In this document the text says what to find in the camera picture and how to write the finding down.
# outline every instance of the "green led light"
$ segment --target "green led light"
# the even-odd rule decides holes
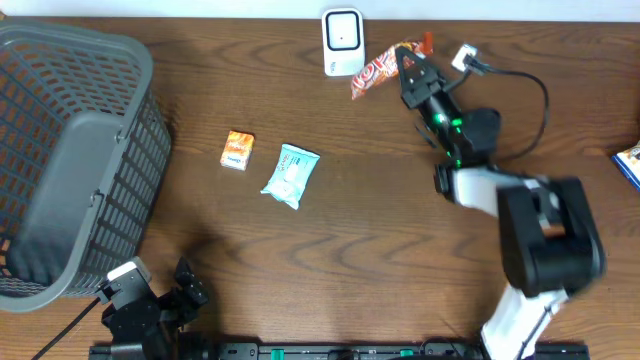
[[[444,122],[445,120],[447,120],[447,117],[446,117],[446,116],[444,116],[444,115],[442,115],[442,114],[435,114],[435,115],[433,115],[433,120],[434,120],[435,122],[442,123],[442,122]]]

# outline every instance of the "power cord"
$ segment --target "power cord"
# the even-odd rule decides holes
[[[431,140],[431,138],[429,137],[429,135],[427,135],[426,132],[424,132],[422,129],[420,129],[420,126],[418,126],[417,123],[414,123],[413,126],[416,128],[416,130],[418,131],[418,133],[420,133],[420,136],[422,136],[422,138],[424,139],[424,141],[427,142],[427,144],[429,144],[429,146],[431,146],[432,148],[436,148],[436,144],[433,142],[433,140]]]
[[[547,90],[547,87],[544,85],[542,80],[540,80],[538,77],[534,75],[531,75],[523,71],[496,69],[490,65],[479,62],[478,60],[476,60],[476,58],[474,58],[471,55],[467,55],[465,57],[464,64],[467,66],[467,70],[464,72],[463,76],[460,79],[452,83],[453,86],[451,86],[451,90],[453,90],[453,88],[457,87],[458,85],[462,84],[462,82],[464,82],[468,78],[471,72],[475,72],[479,75],[484,75],[485,73],[492,73],[497,75],[524,77],[534,81],[536,84],[538,84],[538,86],[540,86],[540,89],[542,90],[542,95],[544,97],[544,107],[542,112],[542,123],[540,124],[540,128],[538,129],[538,133],[526,148],[514,154],[498,158],[497,161],[500,161],[500,162],[511,161],[511,160],[523,157],[529,154],[530,152],[532,152],[538,146],[538,143],[540,143],[540,140],[542,139],[542,135],[544,135],[544,130],[549,124],[549,118],[551,117],[551,113],[549,110],[549,91]]]
[[[542,314],[542,316],[540,316],[540,319],[536,323],[536,326],[533,328],[533,330],[531,330],[531,333],[529,333],[529,336],[527,336],[525,341],[522,342],[522,346],[520,346],[520,350],[518,351],[518,355],[516,355],[516,357],[515,357],[517,360],[522,359],[522,354],[524,354],[524,350],[527,348],[527,346],[529,346],[529,343],[531,342],[533,337],[536,335],[538,330],[540,330],[540,326],[542,326],[542,323],[544,322],[545,318],[547,316],[551,316],[552,315],[553,306],[555,306],[555,305],[556,304],[553,303],[553,304],[551,304],[549,306],[545,306],[544,307],[544,313]]]
[[[45,345],[42,350],[38,351],[38,353],[31,360],[40,359],[47,351],[49,351],[55,344],[57,344],[58,341],[62,340],[62,338],[67,335],[67,333],[69,333],[69,331],[71,331],[74,326],[78,325],[80,320],[82,320],[82,318],[84,318],[89,313],[89,311],[93,310],[93,308],[96,307],[99,302],[100,298],[95,298],[91,302],[91,304],[89,304],[89,306],[82,310],[82,312],[75,319],[73,319],[73,321],[69,325],[67,325],[66,328],[64,328],[56,337],[53,338],[53,340]]]

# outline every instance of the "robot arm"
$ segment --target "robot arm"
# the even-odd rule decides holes
[[[464,46],[461,53],[468,48]],[[450,157],[436,166],[436,190],[453,203],[499,221],[502,264],[509,284],[482,328],[484,350],[491,359],[522,359],[534,353],[536,340],[561,305],[604,273],[604,251],[577,178],[521,176],[491,164],[500,114],[493,109],[462,113],[449,93],[470,71],[486,69],[473,68],[478,64],[473,56],[475,52],[459,53],[456,58],[464,61],[457,61],[469,68],[461,69],[465,75],[460,80],[449,83],[427,60],[404,48],[396,51],[403,101],[409,109],[420,111],[425,127]],[[409,69],[403,66],[405,57],[414,63]],[[544,85],[531,75],[525,77],[541,84],[548,104]],[[552,227],[563,232],[547,235],[546,229]]]

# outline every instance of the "gray plastic basket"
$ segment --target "gray plastic basket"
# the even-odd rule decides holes
[[[0,21],[0,309],[93,294],[133,257],[171,142],[137,41]]]

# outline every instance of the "snack wrapper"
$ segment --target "snack wrapper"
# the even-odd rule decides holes
[[[267,186],[260,193],[271,194],[276,200],[298,210],[300,198],[307,186],[307,180],[309,180],[318,159],[320,159],[318,154],[293,145],[282,145],[276,170]]]
[[[640,142],[631,149],[617,153],[612,159],[624,176],[640,191]]]
[[[229,131],[220,164],[244,171],[251,156],[254,140],[255,138],[251,134]]]
[[[433,54],[433,36],[430,32],[424,33],[423,41],[404,41],[391,46],[387,51],[368,63],[360,73],[351,80],[351,99],[355,100],[363,96],[368,89],[378,86],[398,75],[396,63],[396,49],[406,47],[414,54],[424,58]],[[404,66],[411,66],[413,61],[405,58]]]

